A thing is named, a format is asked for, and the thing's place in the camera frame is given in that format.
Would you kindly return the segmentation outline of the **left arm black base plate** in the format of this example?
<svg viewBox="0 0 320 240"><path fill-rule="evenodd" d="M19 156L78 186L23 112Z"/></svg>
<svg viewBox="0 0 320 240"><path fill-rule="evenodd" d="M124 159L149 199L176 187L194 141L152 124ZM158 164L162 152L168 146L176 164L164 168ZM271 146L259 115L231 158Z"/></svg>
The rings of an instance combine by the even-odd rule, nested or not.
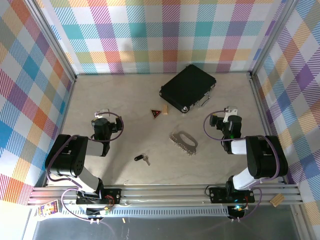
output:
<svg viewBox="0 0 320 240"><path fill-rule="evenodd" d="M76 191L76 204L118 205L121 199L121 191L120 188L103 188L97 192Z"/></svg>

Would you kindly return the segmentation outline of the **black hard case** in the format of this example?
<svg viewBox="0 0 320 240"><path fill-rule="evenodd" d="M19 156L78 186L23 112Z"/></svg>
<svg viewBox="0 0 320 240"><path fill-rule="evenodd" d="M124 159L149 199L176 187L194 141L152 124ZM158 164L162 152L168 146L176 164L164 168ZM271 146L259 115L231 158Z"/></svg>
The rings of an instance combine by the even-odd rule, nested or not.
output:
<svg viewBox="0 0 320 240"><path fill-rule="evenodd" d="M217 80L190 64L159 89L159 96L181 113L187 113L195 104L208 96Z"/></svg>

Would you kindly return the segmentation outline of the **aluminium frame rail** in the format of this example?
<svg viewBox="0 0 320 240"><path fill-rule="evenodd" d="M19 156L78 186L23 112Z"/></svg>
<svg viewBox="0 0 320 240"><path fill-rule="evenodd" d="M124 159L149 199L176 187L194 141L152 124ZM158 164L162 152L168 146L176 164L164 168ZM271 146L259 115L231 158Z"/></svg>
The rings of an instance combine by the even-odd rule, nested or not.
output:
<svg viewBox="0 0 320 240"><path fill-rule="evenodd" d="M128 207L192 207L246 203L211 203L209 188L217 186L203 184L165 184L165 185L110 185L105 188L121 189L121 198L116 206ZM295 184L270 183L253 188L254 205L261 203L269 205L277 194L283 194L285 199L280 205L300 205L303 200Z"/></svg>

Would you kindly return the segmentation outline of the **aluminium corner post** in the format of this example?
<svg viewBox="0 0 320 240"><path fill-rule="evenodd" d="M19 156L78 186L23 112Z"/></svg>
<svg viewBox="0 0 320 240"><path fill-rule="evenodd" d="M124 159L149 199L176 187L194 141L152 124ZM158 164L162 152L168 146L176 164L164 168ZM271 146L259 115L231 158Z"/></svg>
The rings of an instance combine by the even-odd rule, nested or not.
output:
<svg viewBox="0 0 320 240"><path fill-rule="evenodd" d="M60 61L62 68L73 82L76 81L77 75L68 61L62 47L60 46L52 28L50 27L48 21L45 18L41 8L39 7L36 0L24 0L31 14L35 18L40 30L42 31L48 44L51 46L55 56Z"/></svg>
<svg viewBox="0 0 320 240"><path fill-rule="evenodd" d="M251 52L252 61L248 65L250 76L262 67L272 46L284 29L299 0L274 0Z"/></svg>

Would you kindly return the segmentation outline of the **small electronics board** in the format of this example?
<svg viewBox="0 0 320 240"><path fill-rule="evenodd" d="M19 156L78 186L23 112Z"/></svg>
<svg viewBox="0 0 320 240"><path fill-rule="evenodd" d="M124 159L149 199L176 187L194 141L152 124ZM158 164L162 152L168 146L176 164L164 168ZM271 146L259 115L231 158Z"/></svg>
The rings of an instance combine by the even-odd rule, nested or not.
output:
<svg viewBox="0 0 320 240"><path fill-rule="evenodd" d="M87 208L85 211L85 214L87 216L93 216L93 215L108 215L110 213L110 208L109 207L103 207L103 208Z"/></svg>
<svg viewBox="0 0 320 240"><path fill-rule="evenodd" d="M243 218L246 213L246 208L243 205L228 206L227 209L230 219Z"/></svg>

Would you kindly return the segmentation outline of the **colourful sticker card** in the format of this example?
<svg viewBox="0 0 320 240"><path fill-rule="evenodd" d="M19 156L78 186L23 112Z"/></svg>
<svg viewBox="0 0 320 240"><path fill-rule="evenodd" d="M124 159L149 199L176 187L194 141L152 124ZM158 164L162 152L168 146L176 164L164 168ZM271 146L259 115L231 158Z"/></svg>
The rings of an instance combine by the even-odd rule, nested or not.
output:
<svg viewBox="0 0 320 240"><path fill-rule="evenodd" d="M60 211L60 204L58 200L50 201L37 208L39 217L47 217L56 214Z"/></svg>

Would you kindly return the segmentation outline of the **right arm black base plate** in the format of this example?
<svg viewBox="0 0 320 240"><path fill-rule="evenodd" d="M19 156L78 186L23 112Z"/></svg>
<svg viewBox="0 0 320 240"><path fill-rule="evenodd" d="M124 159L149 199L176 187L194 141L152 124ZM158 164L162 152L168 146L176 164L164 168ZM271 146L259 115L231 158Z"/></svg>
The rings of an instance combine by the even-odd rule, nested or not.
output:
<svg viewBox="0 0 320 240"><path fill-rule="evenodd" d="M212 204L246 204L255 202L254 193L249 190L227 192L225 188L210 187L209 193Z"/></svg>

